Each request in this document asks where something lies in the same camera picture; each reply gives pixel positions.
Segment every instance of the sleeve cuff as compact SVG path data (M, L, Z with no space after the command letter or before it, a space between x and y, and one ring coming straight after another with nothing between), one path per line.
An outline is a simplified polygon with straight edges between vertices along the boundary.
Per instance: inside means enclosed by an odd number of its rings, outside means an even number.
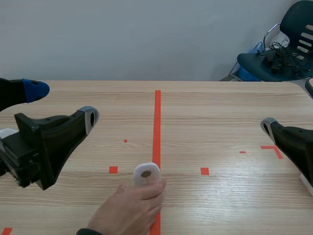
M76 235L104 235L92 229L80 229Z

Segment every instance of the red tape corner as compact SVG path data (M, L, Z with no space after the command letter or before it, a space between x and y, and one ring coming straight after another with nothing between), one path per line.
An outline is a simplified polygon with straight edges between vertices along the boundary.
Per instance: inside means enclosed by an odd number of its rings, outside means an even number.
M278 159L283 159L283 155L279 152L279 149L275 145L261 146L261 149L274 149Z
M12 230L13 230L12 228L5 228L1 235L10 235Z

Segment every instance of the tangled wires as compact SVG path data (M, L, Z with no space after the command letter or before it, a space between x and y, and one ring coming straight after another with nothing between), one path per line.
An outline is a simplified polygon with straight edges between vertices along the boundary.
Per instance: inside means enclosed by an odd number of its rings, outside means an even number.
M282 73L286 77L299 79L305 77L305 71L310 71L307 68L311 58L312 51L304 52L299 48L291 49L289 42L284 40L280 43L272 43L269 46L272 53L265 56L263 63L267 65L272 73Z

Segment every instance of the red tape line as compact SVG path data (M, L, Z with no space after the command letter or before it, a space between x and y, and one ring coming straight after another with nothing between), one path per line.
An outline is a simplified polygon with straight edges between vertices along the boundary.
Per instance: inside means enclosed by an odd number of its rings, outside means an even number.
M10 235L12 230L13 230L12 228L5 228L1 235Z
M161 169L161 91L156 91L152 162Z
M261 146L261 149L274 149L275 150L275 153L278 157L278 159L283 159L283 155L279 152L279 149L277 148L277 146Z
M155 119L153 123L152 162L161 169L161 91L155 93ZM156 214L150 235L161 235L161 212Z

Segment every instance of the finger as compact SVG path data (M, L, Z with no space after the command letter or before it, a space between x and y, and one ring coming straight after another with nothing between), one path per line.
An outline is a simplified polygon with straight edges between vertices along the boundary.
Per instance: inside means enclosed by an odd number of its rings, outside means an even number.
M163 202L163 199L164 199L164 191L161 194L159 194L157 197L144 200L143 202L147 204L147 206L149 207L149 210L152 210L153 208L161 205Z
M154 207L151 211L148 212L148 217L149 218L154 218L155 215L157 213L159 213L160 211L162 210L162 204L161 205L158 205L157 207Z
M166 186L166 180L162 180L144 187L135 188L140 200L147 200L160 195Z
M149 230L151 228L151 226L155 223L155 219L152 219L150 222L148 222L147 226L146 226L146 230L142 233L140 233L140 235L148 235Z
M125 182L121 182L119 184L119 187L117 188L115 194L121 194L121 193L125 192L125 190L126 190L126 183Z

